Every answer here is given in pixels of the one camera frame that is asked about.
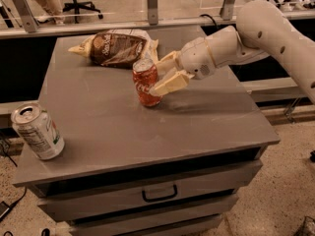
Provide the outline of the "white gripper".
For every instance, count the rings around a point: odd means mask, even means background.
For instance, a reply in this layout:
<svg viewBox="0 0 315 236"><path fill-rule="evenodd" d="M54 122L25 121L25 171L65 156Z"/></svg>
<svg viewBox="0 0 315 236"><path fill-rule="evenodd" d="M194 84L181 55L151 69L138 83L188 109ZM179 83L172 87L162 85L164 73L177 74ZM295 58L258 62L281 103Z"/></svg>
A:
<svg viewBox="0 0 315 236"><path fill-rule="evenodd" d="M184 89L192 78L203 80L216 69L212 52L204 37L186 43L180 52L171 51L156 63L156 67L157 74L162 79L150 88L149 94L153 96L163 96Z"/></svg>

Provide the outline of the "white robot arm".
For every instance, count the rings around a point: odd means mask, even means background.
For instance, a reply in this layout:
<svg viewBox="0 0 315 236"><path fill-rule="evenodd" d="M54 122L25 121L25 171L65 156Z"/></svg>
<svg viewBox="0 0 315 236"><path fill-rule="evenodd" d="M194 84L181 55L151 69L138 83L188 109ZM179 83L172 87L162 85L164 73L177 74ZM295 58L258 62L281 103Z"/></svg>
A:
<svg viewBox="0 0 315 236"><path fill-rule="evenodd" d="M304 94L315 103L315 42L299 32L285 15L267 1L245 4L236 25L187 42L157 63L162 76L149 90L162 96L202 80L216 69L243 65L271 56L286 70Z"/></svg>

